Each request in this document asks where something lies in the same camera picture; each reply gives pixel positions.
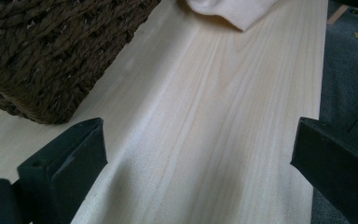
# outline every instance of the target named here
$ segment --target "light wood plank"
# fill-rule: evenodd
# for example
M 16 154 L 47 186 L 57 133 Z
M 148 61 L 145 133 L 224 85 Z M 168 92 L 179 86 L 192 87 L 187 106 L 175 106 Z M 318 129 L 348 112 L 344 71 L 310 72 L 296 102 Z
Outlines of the light wood plank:
M 162 1 L 68 124 L 0 111 L 0 177 L 101 117 L 109 164 L 73 223 L 310 222 L 289 162 L 298 118 L 318 118 L 326 10 L 282 0 L 240 32 Z

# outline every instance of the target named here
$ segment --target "wicker basket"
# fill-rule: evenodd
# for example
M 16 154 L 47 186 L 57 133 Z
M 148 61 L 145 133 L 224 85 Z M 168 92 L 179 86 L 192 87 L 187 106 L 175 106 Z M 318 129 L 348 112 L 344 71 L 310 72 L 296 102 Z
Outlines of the wicker basket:
M 0 108 L 68 121 L 160 0 L 0 0 Z

